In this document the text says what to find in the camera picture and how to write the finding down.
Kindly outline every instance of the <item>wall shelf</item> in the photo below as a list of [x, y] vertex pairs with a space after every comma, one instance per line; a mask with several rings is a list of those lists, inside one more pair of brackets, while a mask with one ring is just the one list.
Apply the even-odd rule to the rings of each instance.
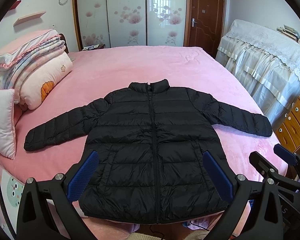
[[9, 11], [15, 9], [20, 3], [21, 3], [21, 0], [16, 1], [16, 2], [10, 7]]
[[21, 17], [13, 24], [13, 26], [19, 25], [21, 23], [25, 23], [27, 21], [31, 21], [37, 18], [40, 18], [42, 15], [44, 15], [47, 11], [37, 12], [33, 14], [29, 14], [27, 16]]

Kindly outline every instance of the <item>white pillow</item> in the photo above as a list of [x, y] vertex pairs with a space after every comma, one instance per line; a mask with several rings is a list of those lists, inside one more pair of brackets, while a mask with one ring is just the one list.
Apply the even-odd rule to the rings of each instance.
[[16, 156], [13, 101], [14, 89], [0, 90], [0, 153], [12, 160]]
[[21, 85], [20, 104], [27, 104], [30, 110], [38, 108], [72, 68], [72, 61], [65, 52], [36, 68]]

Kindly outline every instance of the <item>sliding wardrobe door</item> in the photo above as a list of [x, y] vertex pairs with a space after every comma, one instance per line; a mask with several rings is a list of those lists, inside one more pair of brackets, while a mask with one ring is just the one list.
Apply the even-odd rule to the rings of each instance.
[[83, 46], [110, 48], [106, 0], [77, 0], [77, 4]]
[[183, 46], [186, 0], [147, 0], [148, 45]]
[[111, 47], [146, 45], [146, 0], [107, 0]]

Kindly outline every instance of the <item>floor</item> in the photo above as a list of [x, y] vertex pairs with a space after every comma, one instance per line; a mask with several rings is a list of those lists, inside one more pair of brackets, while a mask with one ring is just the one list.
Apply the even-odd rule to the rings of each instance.
[[149, 236], [156, 236], [162, 238], [164, 234], [165, 240], [184, 240], [193, 230], [185, 228], [181, 223], [168, 224], [168, 225], [140, 225], [137, 233], [142, 233]]

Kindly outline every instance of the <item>lace tablecloth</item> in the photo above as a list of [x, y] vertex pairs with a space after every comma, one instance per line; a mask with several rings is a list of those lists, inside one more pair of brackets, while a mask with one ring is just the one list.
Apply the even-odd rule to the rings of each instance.
[[277, 31], [242, 20], [234, 20], [226, 36], [277, 56], [300, 80], [300, 44], [294, 40]]

